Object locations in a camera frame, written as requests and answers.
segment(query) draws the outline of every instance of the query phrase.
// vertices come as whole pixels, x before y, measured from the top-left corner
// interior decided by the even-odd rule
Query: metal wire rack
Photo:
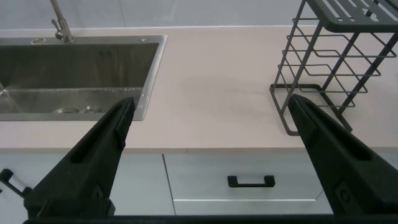
[[[280,115],[284,128],[287,131],[287,134],[289,135],[292,136],[299,135],[298,132],[292,131],[289,128],[289,125],[287,124],[285,118],[285,111],[287,109],[287,104],[289,102],[290,97],[292,96],[292,94],[296,89],[300,90],[302,93],[319,94],[323,98],[325,104],[318,104],[318,106],[324,108],[330,108],[334,113],[334,115],[336,116],[336,118],[340,121],[340,123],[347,130],[352,131],[352,127],[349,125],[347,120],[344,119],[342,114],[345,109],[356,106],[353,99],[358,93],[368,92],[368,89],[365,87],[365,83],[369,80],[370,77],[381,76],[380,71],[377,69],[380,66],[381,62],[385,58],[397,57],[397,54],[392,50],[392,48],[398,41],[398,33],[393,34],[388,42],[384,42],[377,34],[373,32],[368,32],[368,34],[370,34],[370,36],[373,37],[377,43],[381,44],[382,50],[377,55],[365,54],[363,50],[361,50],[355,44],[355,42],[358,40],[359,35],[363,32],[355,32],[355,29],[352,29],[353,30],[353,32],[351,33],[352,35],[346,32],[324,33],[322,32],[323,29],[325,28],[323,25],[324,22],[321,21],[319,18],[301,18],[304,5],[307,2],[310,4],[312,1],[303,0],[298,10],[296,18],[293,19],[294,25],[290,35],[287,36],[287,45],[285,50],[282,51],[283,57],[280,65],[278,65],[278,73],[275,82],[270,87],[272,98]],[[368,11],[368,13],[365,14],[365,16],[367,17],[370,17],[371,15],[372,15],[371,11]],[[354,18],[351,16],[348,17],[347,19],[354,21]],[[341,21],[341,18],[336,16],[336,20]],[[306,34],[303,31],[303,29],[299,26],[299,22],[302,21],[318,22],[315,31],[312,34]],[[343,38],[347,42],[347,44],[344,50],[342,50],[342,52],[339,52],[336,49],[317,49],[315,47],[317,40],[320,40],[321,38],[324,37]],[[307,48],[301,49],[302,46],[301,48],[295,46],[293,44],[294,39],[304,39],[305,43],[307,43]],[[295,56],[296,58],[295,61],[298,61],[298,63],[291,62],[288,59],[288,55],[290,54],[293,54]],[[325,59],[335,58],[336,62],[331,61],[328,63],[312,63],[309,61],[310,57],[325,58]],[[348,58],[361,58],[369,65],[369,67],[364,73],[355,72],[355,69],[353,69],[352,65],[350,65],[350,63],[347,61]],[[342,65],[344,65],[347,68],[346,70],[348,72],[342,72],[340,70]],[[311,72],[310,68],[315,68],[315,67],[322,67],[327,72],[322,72],[322,73]],[[302,76],[303,73],[306,73],[309,77],[325,77],[325,81],[322,85],[318,83],[302,83],[300,81],[300,77]],[[287,77],[293,79],[293,81],[291,83],[288,83]],[[353,88],[347,88],[344,86],[343,84],[344,79],[347,77],[355,78],[356,84]],[[337,84],[331,90],[331,88],[329,87],[332,81],[335,81]],[[275,95],[276,89],[286,89],[287,96],[285,97],[285,100],[282,104],[279,104],[277,100],[277,97]],[[335,103],[330,98],[331,94],[344,94],[345,99],[343,100],[342,103]]]

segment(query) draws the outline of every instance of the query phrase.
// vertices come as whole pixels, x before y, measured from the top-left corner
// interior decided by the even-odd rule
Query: drawer handle
[[[239,184],[236,176],[228,176],[229,187],[274,187],[275,178],[273,175],[264,176],[265,184]]]
[[[14,185],[10,184],[10,179],[14,175],[14,173],[9,170],[9,169],[3,169],[0,173],[0,182],[2,182],[5,186],[10,188],[13,192],[21,196],[22,198],[25,198],[25,196],[32,191],[30,187],[25,187],[24,191],[18,190]]]

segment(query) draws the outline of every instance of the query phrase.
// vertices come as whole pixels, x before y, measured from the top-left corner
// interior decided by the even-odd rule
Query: stainless steel sink
[[[98,120],[128,96],[143,120],[166,39],[0,39],[0,120]]]

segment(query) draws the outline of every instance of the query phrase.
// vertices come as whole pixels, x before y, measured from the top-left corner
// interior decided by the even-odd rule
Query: wall tile
[[[118,0],[58,0],[71,28],[124,27]],[[49,0],[0,0],[0,29],[51,29]]]
[[[290,25],[300,0],[58,0],[71,28]],[[312,12],[306,9],[304,15]],[[0,0],[0,29],[51,29],[49,0]]]
[[[127,27],[290,25],[299,0],[121,0]],[[313,16],[306,8],[304,16]]]

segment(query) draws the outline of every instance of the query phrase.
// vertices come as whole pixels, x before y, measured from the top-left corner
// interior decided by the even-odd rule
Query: dish rack
[[[302,17],[307,4],[316,15],[315,18]],[[270,86],[272,99],[287,134],[299,135],[297,131],[290,129],[286,121],[287,105],[295,92],[320,95],[323,103],[317,105],[324,110],[331,110],[336,119],[348,131],[352,131],[352,127],[343,117],[343,112],[356,106],[353,99],[357,94],[368,92],[365,84],[370,77],[381,75],[378,68],[383,60],[397,57],[392,48],[398,41],[398,0],[302,0],[293,22],[290,35],[287,36],[286,48],[282,51],[283,57],[278,65],[275,82]],[[312,33],[309,34],[308,27],[299,25],[301,22],[316,22],[315,31],[311,29]],[[391,36],[389,40],[382,40],[380,33],[390,33]],[[364,53],[364,49],[357,46],[356,42],[363,34],[372,37],[382,46],[379,54]],[[342,50],[318,49],[316,43],[322,38],[335,38],[346,44]],[[303,49],[295,46],[295,39],[303,39],[308,47]],[[292,55],[296,58],[295,62],[289,59]],[[349,61],[353,59],[363,60],[368,69],[358,73]],[[314,72],[314,68],[322,68],[323,71],[326,69],[327,72]],[[303,82],[304,74],[308,76]],[[292,79],[291,83],[287,81],[288,77]],[[322,83],[312,82],[319,77],[324,78]],[[352,88],[344,85],[344,79],[347,78],[354,80]],[[281,104],[275,95],[279,89],[286,89],[287,94]],[[336,103],[332,100],[332,95],[343,96],[344,100]]]

